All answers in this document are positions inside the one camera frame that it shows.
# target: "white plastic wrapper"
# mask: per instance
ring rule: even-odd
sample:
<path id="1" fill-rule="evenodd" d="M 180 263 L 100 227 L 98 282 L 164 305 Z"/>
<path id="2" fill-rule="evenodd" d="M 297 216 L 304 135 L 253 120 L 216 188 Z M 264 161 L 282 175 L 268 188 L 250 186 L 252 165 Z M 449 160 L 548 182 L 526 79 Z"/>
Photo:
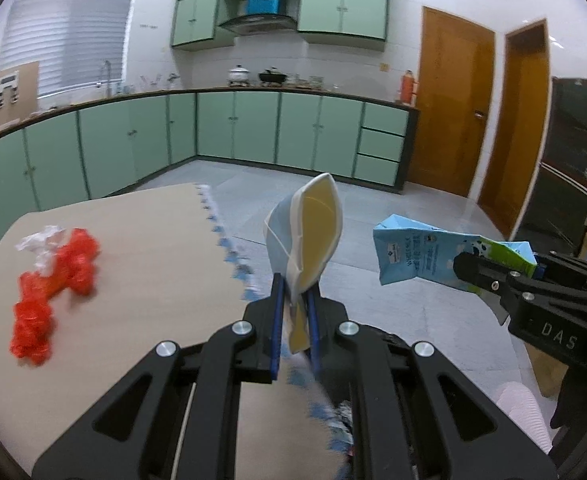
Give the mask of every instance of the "white plastic wrapper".
<path id="1" fill-rule="evenodd" d="M 31 251 L 36 255 L 36 270 L 41 276 L 51 276 L 54 272 L 54 257 L 64 239 L 65 229 L 48 225 L 39 233 L 23 238 L 16 245 L 19 251 Z"/>

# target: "window blind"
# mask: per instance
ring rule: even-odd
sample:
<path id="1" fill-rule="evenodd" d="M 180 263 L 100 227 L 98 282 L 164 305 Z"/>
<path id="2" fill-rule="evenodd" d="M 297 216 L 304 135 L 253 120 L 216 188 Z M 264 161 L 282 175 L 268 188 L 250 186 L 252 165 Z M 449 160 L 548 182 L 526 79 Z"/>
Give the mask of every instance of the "window blind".
<path id="1" fill-rule="evenodd" d="M 106 59 L 112 80 L 119 80 L 130 5 L 131 0 L 14 0 L 0 70 L 39 61 L 39 95 L 95 83 Z"/>

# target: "drawer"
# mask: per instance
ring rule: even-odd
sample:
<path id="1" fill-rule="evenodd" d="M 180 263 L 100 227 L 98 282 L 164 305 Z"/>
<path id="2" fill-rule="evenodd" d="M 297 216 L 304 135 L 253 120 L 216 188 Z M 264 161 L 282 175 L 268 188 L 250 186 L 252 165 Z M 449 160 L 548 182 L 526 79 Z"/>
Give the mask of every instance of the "drawer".
<path id="1" fill-rule="evenodd" d="M 365 120 L 363 121 L 365 128 L 404 135 L 408 120 L 409 112 L 407 110 L 373 103 L 365 105 Z"/>
<path id="2" fill-rule="evenodd" d="M 363 155 L 380 156 L 388 160 L 398 162 L 400 160 L 400 153 L 402 153 L 402 145 L 405 142 L 404 137 L 383 134 L 382 132 L 375 132 L 373 130 L 361 131 L 360 149 L 358 153 Z"/>
<path id="3" fill-rule="evenodd" d="M 366 155 L 358 155 L 355 162 L 354 178 L 377 182 L 393 186 L 396 182 L 396 173 L 398 173 L 398 162 L 390 160 L 381 160 Z"/>

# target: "table surface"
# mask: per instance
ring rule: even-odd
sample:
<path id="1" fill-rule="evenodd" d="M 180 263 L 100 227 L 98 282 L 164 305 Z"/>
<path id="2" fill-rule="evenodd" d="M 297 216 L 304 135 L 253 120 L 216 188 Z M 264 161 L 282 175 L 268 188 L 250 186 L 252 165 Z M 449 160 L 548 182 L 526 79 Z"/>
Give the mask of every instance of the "table surface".
<path id="1" fill-rule="evenodd" d="M 169 186 L 20 218 L 0 242 L 0 440 L 28 473 L 38 456 L 156 343 L 200 343 L 240 319 L 244 283 L 224 261 L 198 190 Z M 9 352 L 18 276 L 34 256 L 14 245 L 45 225 L 87 228 L 101 244 L 96 294 L 64 291 L 51 359 L 40 367 Z M 237 479 L 334 478 L 343 457 L 311 419 L 309 392 L 287 383 L 243 384 Z"/>

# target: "floor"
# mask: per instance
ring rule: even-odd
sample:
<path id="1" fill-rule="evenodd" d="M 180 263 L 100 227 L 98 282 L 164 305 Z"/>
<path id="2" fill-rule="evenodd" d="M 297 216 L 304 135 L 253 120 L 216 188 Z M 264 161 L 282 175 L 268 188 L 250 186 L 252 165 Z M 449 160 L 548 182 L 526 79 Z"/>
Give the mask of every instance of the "floor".
<path id="1" fill-rule="evenodd" d="M 270 290 L 271 269 L 263 220 L 309 177 L 281 171 L 197 160 L 168 171 L 139 189 L 185 182 L 208 184 L 227 231 L 249 257 L 256 285 Z M 402 195 L 337 183 L 343 204 L 343 234 L 320 280 L 324 296 L 347 307 L 350 319 L 378 326 L 407 343 L 432 342 L 481 390 L 491 395 L 507 381 L 519 381 L 536 395 L 547 424 L 555 402 L 539 393 L 523 343 L 500 326 L 485 303 L 467 292 L 420 278 L 381 286 L 371 230 L 391 214 L 442 229 L 502 240 L 472 201 L 407 183 Z"/>

